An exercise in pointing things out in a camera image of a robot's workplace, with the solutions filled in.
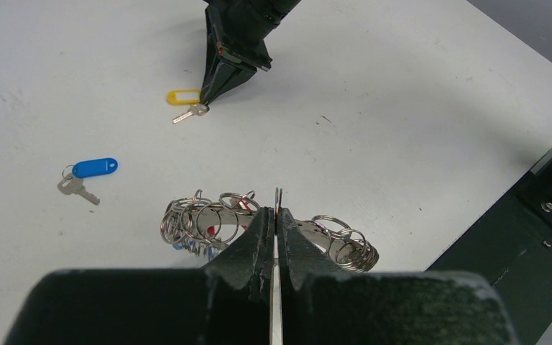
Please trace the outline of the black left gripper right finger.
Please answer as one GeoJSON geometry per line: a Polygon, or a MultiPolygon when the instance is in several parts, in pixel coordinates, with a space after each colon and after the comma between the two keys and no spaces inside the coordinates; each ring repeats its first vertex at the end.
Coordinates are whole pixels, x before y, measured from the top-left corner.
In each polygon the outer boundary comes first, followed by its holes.
{"type": "Polygon", "coordinates": [[[460,271],[358,273],[277,215],[285,344],[517,344],[495,289],[460,271]]]}

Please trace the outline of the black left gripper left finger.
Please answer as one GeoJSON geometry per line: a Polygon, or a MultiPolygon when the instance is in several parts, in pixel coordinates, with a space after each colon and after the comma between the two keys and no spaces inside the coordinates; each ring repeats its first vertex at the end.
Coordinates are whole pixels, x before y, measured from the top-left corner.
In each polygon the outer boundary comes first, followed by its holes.
{"type": "Polygon", "coordinates": [[[268,344],[275,215],[261,208],[191,269],[58,270],[30,291],[6,344],[268,344]]]}

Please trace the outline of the yellow tag key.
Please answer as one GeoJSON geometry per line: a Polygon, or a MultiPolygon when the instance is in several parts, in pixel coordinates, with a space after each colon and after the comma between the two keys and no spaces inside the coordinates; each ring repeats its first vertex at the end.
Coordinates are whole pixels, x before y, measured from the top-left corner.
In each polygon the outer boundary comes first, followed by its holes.
{"type": "Polygon", "coordinates": [[[201,91],[197,89],[180,89],[173,90],[167,93],[166,101],[173,106],[188,106],[188,109],[181,115],[176,116],[173,120],[173,124],[178,124],[190,117],[204,116],[209,111],[209,106],[201,103],[200,101],[201,91]]]}

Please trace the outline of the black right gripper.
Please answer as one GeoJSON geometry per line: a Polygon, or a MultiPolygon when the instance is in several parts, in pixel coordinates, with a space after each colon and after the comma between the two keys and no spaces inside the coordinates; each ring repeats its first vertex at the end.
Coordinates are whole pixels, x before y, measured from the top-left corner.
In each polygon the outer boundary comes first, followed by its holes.
{"type": "Polygon", "coordinates": [[[205,9],[206,68],[200,103],[208,106],[246,83],[257,69],[268,71],[272,58],[265,37],[300,0],[208,1],[205,9]]]}

